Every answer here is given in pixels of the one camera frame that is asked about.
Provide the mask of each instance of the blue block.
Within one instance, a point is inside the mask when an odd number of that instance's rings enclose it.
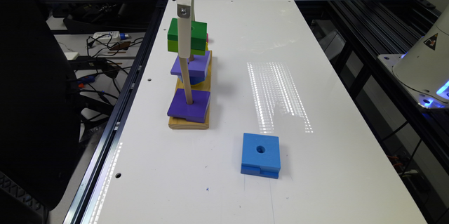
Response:
[[[177,77],[179,80],[181,80],[181,83],[184,83],[184,81],[182,80],[182,76],[177,76]],[[199,84],[205,80],[206,80],[205,77],[190,77],[190,85],[193,86],[193,85]]]
[[[244,133],[241,173],[278,178],[280,170],[279,137]]]

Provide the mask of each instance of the purple square block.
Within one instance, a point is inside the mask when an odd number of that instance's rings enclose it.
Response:
[[[194,55],[195,60],[189,63],[190,77],[206,77],[208,75],[208,67],[210,61],[210,51],[206,51],[205,55]],[[176,61],[171,68],[170,74],[181,75],[180,58],[176,57]]]
[[[188,105],[185,101],[184,89],[176,90],[171,101],[167,115],[176,118],[184,118],[187,121],[204,123],[209,107],[210,92],[192,90],[194,103]]]

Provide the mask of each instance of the hole in block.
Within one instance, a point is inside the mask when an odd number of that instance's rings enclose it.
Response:
[[[256,147],[256,150],[260,153],[263,154],[265,152],[265,148],[263,146],[258,146]]]

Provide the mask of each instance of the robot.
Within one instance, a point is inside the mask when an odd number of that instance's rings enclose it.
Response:
[[[405,55],[379,55],[418,104],[449,107],[449,7]]]

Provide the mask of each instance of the green block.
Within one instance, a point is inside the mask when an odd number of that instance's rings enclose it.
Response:
[[[192,49],[199,51],[206,49],[207,29],[206,23],[192,21],[192,39],[190,41]],[[167,38],[169,41],[177,41],[177,18],[171,20]]]
[[[177,49],[177,41],[171,41],[168,40],[168,51],[169,52],[179,52]],[[190,54],[192,55],[205,55],[206,51],[204,50],[197,50],[197,49],[190,49]]]

